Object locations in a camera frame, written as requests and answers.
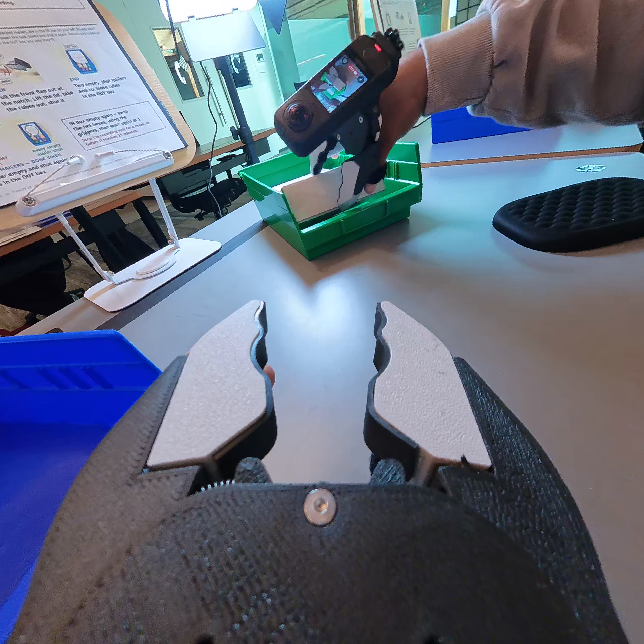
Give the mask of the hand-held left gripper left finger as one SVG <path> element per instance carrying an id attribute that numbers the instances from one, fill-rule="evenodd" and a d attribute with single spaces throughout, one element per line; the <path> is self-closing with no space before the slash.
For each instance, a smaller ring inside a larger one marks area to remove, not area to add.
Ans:
<path id="1" fill-rule="evenodd" d="M 148 456 L 151 470 L 233 471 L 263 459 L 277 439 L 267 364 L 266 304 L 251 300 L 189 350 Z"/>

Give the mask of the white wall poster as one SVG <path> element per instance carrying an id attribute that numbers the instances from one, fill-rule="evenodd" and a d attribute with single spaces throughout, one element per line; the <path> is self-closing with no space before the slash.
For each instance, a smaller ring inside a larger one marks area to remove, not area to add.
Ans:
<path id="1" fill-rule="evenodd" d="M 372 9 L 374 19 L 382 31 L 388 28 L 398 30 L 403 44 L 402 54 L 417 49 L 421 40 L 421 26 L 415 1 L 375 1 Z"/>

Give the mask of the blue plastic bin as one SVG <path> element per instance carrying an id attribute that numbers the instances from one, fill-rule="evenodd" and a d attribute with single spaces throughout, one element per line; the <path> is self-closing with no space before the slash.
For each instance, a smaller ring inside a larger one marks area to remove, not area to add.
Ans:
<path id="1" fill-rule="evenodd" d="M 160 369 L 119 332 L 1 338 L 1 604 L 24 594 L 71 483 Z"/>
<path id="2" fill-rule="evenodd" d="M 432 144 L 529 131 L 527 127 L 504 125 L 490 117 L 471 115 L 466 107 L 435 113 L 430 122 Z"/>

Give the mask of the printed instruction sheet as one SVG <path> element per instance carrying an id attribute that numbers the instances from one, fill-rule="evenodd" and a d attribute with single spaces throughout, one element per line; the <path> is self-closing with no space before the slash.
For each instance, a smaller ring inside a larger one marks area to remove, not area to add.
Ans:
<path id="1" fill-rule="evenodd" d="M 187 146 L 91 2 L 1 2 L 2 207 L 88 196 Z"/>

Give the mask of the white document stand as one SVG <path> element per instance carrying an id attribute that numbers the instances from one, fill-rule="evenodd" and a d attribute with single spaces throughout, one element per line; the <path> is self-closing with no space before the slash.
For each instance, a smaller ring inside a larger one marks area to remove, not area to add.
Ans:
<path id="1" fill-rule="evenodd" d="M 92 257 L 89 250 L 76 237 L 75 231 L 69 229 L 69 232 L 83 250 L 84 255 L 90 260 L 95 272 L 102 278 L 98 285 L 89 289 L 85 298 L 105 311 L 117 312 L 141 300 L 186 270 L 194 267 L 197 263 L 217 253 L 221 249 L 221 243 L 200 239 L 180 239 L 177 235 L 157 180 L 167 173 L 184 168 L 192 161 L 195 155 L 194 140 L 185 120 L 177 111 L 167 92 L 157 79 L 155 72 L 149 66 L 147 60 L 145 60 L 125 28 L 120 26 L 115 18 L 108 17 L 108 12 L 100 8 L 98 4 L 92 1 L 90 2 L 95 6 L 97 12 L 113 32 L 113 35 L 120 42 L 126 53 L 131 57 L 134 65 L 142 73 L 144 79 L 157 96 L 157 99 L 163 103 L 177 128 L 180 130 L 181 135 L 186 139 L 188 146 L 186 149 L 171 154 L 164 153 L 163 159 L 173 158 L 167 167 L 152 170 L 152 172 L 143 175 L 136 173 L 136 178 L 131 180 L 120 179 L 118 185 L 108 183 L 106 188 L 93 191 L 88 196 L 85 196 L 85 192 L 82 191 L 80 192 L 80 197 L 75 198 L 73 195 L 68 195 L 67 197 L 63 197 L 60 202 L 58 199 L 45 200 L 45 197 L 50 195 L 50 192 L 47 192 L 39 195 L 38 201 L 35 202 L 28 195 L 25 195 L 12 205 L 1 206 L 1 208 L 8 209 L 8 213 L 1 215 L 1 222 L 3 224 L 8 223 L 10 217 L 14 216 L 17 219 L 16 224 L 28 224 L 44 221 L 51 216 L 55 216 L 67 228 L 68 224 L 64 214 L 70 212 L 73 208 L 85 206 L 87 203 L 92 203 L 99 198 L 111 196 L 114 193 L 142 183 L 148 184 L 153 192 L 167 228 L 166 245 L 150 256 L 142 258 L 116 273 L 104 271 L 100 264 Z"/>

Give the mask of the black office chair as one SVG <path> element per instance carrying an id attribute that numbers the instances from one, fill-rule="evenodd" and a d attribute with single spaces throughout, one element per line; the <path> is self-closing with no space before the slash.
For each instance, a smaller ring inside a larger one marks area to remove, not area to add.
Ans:
<path id="1" fill-rule="evenodd" d="M 210 162 L 205 160 L 165 175 L 157 183 L 176 211 L 193 213 L 200 221 L 208 214 L 219 219 L 227 215 L 232 203 L 247 191 L 242 179 L 233 177 L 230 170 L 226 172 L 227 178 L 217 182 Z"/>

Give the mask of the person's right forearm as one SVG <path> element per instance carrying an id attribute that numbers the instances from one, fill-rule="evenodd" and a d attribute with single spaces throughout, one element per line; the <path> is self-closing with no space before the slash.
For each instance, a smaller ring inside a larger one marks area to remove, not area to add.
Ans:
<path id="1" fill-rule="evenodd" d="M 643 123 L 642 1 L 483 1 L 419 44 L 425 115 L 518 127 Z"/>

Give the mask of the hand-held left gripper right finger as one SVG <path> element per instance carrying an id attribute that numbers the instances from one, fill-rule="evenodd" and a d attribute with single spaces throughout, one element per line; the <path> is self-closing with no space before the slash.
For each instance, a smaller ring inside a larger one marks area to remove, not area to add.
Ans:
<path id="1" fill-rule="evenodd" d="M 431 479 L 441 466 L 488 471 L 491 457 L 446 346 L 389 301 L 376 306 L 374 336 L 363 428 L 372 455 L 398 461 L 407 479 Z"/>

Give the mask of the light panel on stand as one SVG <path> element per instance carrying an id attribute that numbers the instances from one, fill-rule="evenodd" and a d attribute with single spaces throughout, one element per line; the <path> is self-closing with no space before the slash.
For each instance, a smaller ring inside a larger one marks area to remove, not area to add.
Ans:
<path id="1" fill-rule="evenodd" d="M 230 57 L 266 46 L 251 12 L 257 1 L 159 1 L 171 29 L 181 25 L 181 34 L 193 62 L 213 60 L 225 83 L 237 128 L 230 132 L 240 140 L 257 164 L 253 133 L 248 125 L 230 68 Z"/>

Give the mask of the black mesh pad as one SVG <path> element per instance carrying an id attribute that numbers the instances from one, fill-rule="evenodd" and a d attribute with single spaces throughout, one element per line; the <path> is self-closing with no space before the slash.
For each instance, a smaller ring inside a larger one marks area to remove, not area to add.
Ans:
<path id="1" fill-rule="evenodd" d="M 493 227 L 522 247 L 577 253 L 643 238 L 643 180 L 602 178 L 503 205 Z"/>

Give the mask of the wooden desk with black legs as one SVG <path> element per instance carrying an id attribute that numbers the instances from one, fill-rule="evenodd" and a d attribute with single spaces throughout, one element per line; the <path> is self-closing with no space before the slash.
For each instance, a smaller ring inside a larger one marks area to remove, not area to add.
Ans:
<path id="1" fill-rule="evenodd" d="M 54 260 L 77 252 L 91 265 L 69 229 L 78 226 L 77 238 L 85 246 L 97 246 L 107 270 L 116 273 L 143 257 L 154 253 L 167 243 L 165 230 L 145 204 L 146 196 L 141 190 L 125 190 L 65 213 L 68 227 L 51 216 L 44 221 L 20 225 L 14 232 L 24 232 L 31 227 L 35 231 L 1 246 L 1 284 L 13 278 L 27 275 Z M 152 246 L 127 230 L 121 209 L 131 205 L 153 238 Z"/>
<path id="2" fill-rule="evenodd" d="M 271 154 L 269 138 L 275 134 L 276 130 L 273 127 L 252 132 L 254 149 L 259 160 Z M 232 136 L 222 137 L 215 140 L 213 144 L 199 145 L 194 158 L 181 172 L 187 173 L 189 168 L 201 168 L 210 163 L 214 175 L 232 173 L 238 167 L 248 164 L 249 158 L 250 153 L 243 141 L 233 139 Z"/>

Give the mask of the person's right hand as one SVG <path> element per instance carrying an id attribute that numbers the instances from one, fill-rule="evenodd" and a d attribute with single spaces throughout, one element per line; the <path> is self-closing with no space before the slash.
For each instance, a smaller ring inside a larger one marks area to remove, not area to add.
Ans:
<path id="1" fill-rule="evenodd" d="M 423 115 L 427 102 L 427 70 L 423 49 L 402 58 L 397 75 L 381 94 L 379 166 L 383 166 L 393 145 L 408 133 Z"/>

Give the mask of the white cardboard box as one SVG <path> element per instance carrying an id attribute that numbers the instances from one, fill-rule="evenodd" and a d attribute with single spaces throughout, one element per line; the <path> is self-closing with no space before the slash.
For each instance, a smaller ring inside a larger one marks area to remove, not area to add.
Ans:
<path id="1" fill-rule="evenodd" d="M 337 206 L 340 167 L 323 169 L 317 176 L 308 174 L 297 179 L 285 181 L 272 189 L 286 198 L 296 222 L 309 221 L 317 216 L 340 209 Z M 354 205 L 358 205 L 367 197 L 374 197 L 377 193 L 383 191 L 384 181 L 377 183 L 372 193 L 366 192 L 365 189 L 363 190 L 364 197 Z"/>

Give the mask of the green plastic bin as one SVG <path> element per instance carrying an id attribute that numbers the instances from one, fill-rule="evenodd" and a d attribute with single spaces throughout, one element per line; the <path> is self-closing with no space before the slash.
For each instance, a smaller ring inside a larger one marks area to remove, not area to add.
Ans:
<path id="1" fill-rule="evenodd" d="M 339 153 L 323 169 L 352 161 Z M 421 153 L 417 142 L 401 141 L 390 151 L 384 190 L 347 210 L 336 209 L 302 223 L 296 222 L 286 198 L 273 191 L 285 181 L 310 174 L 309 159 L 291 152 L 240 171 L 249 195 L 262 220 L 308 260 L 313 260 L 410 215 L 412 205 L 421 201 Z"/>

